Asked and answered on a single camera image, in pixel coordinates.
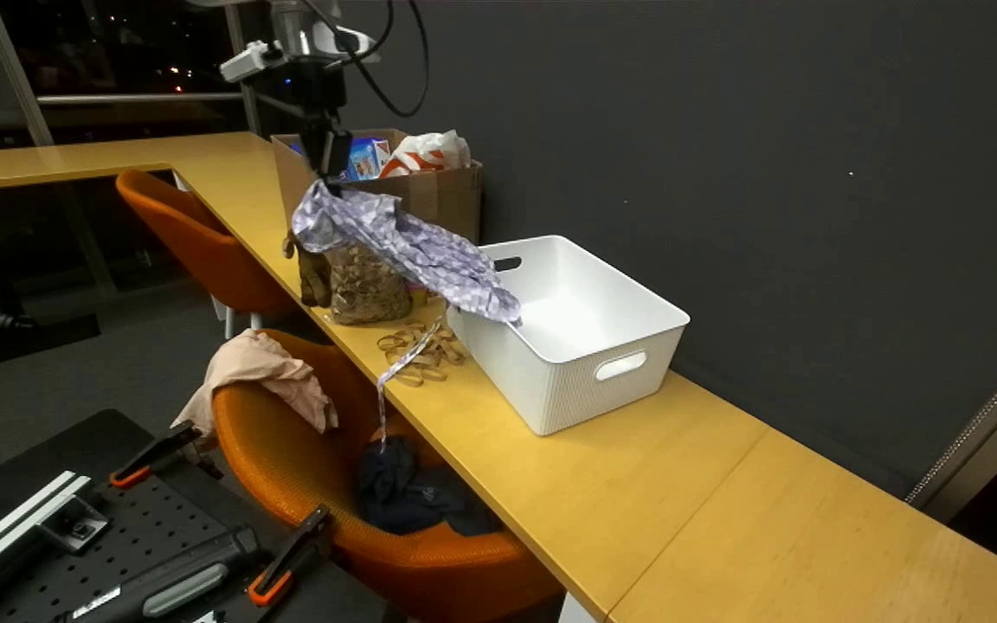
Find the white storage bin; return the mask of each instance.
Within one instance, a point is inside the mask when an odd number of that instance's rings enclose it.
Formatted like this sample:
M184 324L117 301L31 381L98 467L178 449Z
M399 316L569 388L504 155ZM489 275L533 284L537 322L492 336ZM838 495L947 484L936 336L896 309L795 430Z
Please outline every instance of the white storage bin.
M563 237L480 245L522 324L447 322L537 436L655 396L688 316Z

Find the dark wall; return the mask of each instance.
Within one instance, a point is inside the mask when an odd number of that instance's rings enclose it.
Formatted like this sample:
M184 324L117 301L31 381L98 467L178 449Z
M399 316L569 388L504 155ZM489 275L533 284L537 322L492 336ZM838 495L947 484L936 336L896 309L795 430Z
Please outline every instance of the dark wall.
M424 0L489 238L691 312L676 368L890 493L997 388L997 0ZM407 13L374 74L419 89Z

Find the wooden desk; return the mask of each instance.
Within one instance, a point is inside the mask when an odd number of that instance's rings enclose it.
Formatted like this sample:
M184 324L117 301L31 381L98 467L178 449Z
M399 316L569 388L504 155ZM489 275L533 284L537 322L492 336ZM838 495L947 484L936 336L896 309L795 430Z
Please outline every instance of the wooden desk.
M195 135L0 152L0 187L178 169L297 297L272 152ZM312 312L364 374L388 324ZM526 547L610 619L919 619L997 613L997 556L885 497L698 383L665 388L552 439L475 368L391 400Z

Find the office chair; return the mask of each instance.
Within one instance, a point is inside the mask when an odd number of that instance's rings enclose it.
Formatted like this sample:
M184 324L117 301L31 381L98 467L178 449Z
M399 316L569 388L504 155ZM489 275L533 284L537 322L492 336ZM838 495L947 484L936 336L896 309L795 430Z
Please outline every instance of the office chair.
M289 352L308 359L339 411L339 430L316 432L261 383L214 391L214 436L227 473L285 526L312 509L332 514L332 561L388 598L388 613L419 619L512 619L548 607L561 586L510 534L459 538L447 524L419 534L384 534L358 516L354 477L376 430L372 381L336 349L270 334ZM419 443L419 460L440 456L399 418L396 432Z
M147 169L126 169L115 181L120 200L149 225L149 231L178 257L178 264L222 301L226 339L232 316L264 316L295 309L295 297L234 241L226 225L195 197Z

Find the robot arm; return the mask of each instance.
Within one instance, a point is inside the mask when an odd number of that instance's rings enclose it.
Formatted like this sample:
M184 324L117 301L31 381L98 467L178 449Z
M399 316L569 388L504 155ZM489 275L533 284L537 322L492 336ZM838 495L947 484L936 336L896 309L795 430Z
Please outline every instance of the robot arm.
M226 83L245 83L261 74L280 74L292 99L306 110L302 144L308 165L332 181L346 169L350 132L339 126L346 105L343 66L364 58L374 37L329 23L308 0L270 0L278 42L249 42L222 61Z

